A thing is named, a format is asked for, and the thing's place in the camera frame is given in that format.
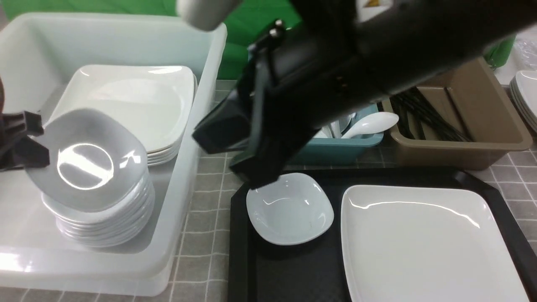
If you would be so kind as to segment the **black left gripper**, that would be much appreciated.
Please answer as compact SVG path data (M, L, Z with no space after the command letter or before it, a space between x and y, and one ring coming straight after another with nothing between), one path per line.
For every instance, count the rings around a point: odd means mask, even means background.
M50 165L48 148L33 140L44 134L42 117L22 111L2 113L0 119L0 170L44 168Z

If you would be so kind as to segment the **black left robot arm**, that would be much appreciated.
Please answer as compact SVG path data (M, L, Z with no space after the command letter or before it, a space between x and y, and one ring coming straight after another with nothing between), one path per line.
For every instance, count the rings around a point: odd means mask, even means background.
M49 149L33 140L44 134L39 114L5 113L5 90L0 83L0 170L44 168L50 165Z

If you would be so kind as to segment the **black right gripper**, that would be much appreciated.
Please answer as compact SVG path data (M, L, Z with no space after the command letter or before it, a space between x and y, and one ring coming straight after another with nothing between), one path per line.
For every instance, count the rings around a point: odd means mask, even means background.
M230 170L253 188L276 181L284 166L336 119L329 71L336 33L269 29L248 46L236 86L194 129L208 154L238 151Z

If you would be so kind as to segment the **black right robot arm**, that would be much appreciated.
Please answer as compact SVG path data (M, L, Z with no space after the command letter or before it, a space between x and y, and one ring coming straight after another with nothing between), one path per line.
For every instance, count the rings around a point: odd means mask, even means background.
M236 86L195 126L208 154L239 151L230 170L275 182L325 125L481 57L536 23L535 0L401 0L368 21L355 0L292 0L248 46Z

